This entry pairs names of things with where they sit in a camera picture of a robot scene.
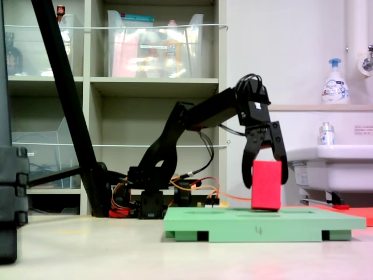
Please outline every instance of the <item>green board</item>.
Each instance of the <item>green board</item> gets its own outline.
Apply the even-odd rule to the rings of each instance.
[[[172,207],[164,218],[166,238],[210,242],[315,242],[351,240],[366,221],[313,207],[258,212],[246,208]]]

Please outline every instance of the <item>black pole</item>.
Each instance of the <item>black pole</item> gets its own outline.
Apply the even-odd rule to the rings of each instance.
[[[12,146],[3,4],[0,1],[0,146]]]
[[[32,0],[79,165],[97,165],[51,0]]]
[[[99,165],[94,155],[74,78],[66,54],[61,31],[51,0],[31,0],[41,36],[53,71],[59,99],[74,144],[76,157],[83,172],[84,188],[94,216],[107,217],[110,210],[111,189],[107,169]]]

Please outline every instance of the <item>sink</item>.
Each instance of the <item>sink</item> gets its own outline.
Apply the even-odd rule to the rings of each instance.
[[[301,188],[373,193],[373,145],[317,145],[287,151]]]

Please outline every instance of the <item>red foam block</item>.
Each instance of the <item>red foam block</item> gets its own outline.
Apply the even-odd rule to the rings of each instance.
[[[254,160],[251,208],[277,211],[281,207],[281,162]]]

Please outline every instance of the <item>white floor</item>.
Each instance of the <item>white floor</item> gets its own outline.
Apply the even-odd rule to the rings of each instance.
[[[175,243],[162,220],[32,216],[0,280],[373,279],[373,228],[352,241]]]

